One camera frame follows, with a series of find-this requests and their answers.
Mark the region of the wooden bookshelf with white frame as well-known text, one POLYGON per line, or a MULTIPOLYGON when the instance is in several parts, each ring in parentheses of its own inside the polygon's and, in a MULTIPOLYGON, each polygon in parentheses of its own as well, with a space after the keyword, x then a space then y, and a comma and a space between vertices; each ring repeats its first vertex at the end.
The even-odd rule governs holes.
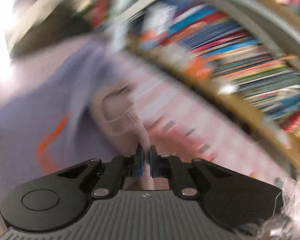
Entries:
POLYGON ((274 0, 111 0, 128 50, 300 172, 300 18, 274 0))

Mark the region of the purple and mauve knit sweater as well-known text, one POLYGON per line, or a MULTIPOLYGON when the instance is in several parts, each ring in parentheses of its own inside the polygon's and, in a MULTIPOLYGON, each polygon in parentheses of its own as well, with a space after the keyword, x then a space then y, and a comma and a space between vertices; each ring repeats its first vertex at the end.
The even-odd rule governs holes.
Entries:
POLYGON ((90 39, 42 85, 0 107, 0 200, 87 159, 150 148, 114 56, 106 41, 90 39))

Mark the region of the pink checkered table mat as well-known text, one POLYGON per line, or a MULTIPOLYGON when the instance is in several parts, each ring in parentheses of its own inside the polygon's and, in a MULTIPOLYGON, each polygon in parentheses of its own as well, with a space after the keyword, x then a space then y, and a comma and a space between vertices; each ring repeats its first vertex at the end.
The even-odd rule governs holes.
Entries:
MULTIPOLYGON (((10 81, 24 90, 11 99, 0 97, 0 107, 42 85, 84 44, 60 44, 7 67, 10 81)), ((131 55, 116 62, 133 86, 135 111, 159 154, 176 155, 184 162, 203 158, 279 188, 295 187, 289 169, 272 158, 269 147, 253 141, 206 100, 131 55)))

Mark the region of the row of colourful books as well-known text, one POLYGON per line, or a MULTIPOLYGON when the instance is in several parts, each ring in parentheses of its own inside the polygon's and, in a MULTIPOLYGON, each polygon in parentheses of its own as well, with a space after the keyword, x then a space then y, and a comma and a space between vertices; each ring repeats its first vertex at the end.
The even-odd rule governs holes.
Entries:
POLYGON ((158 0, 130 25, 142 50, 197 80, 223 81, 231 92, 287 132, 300 129, 300 62, 255 25, 198 0, 158 0))

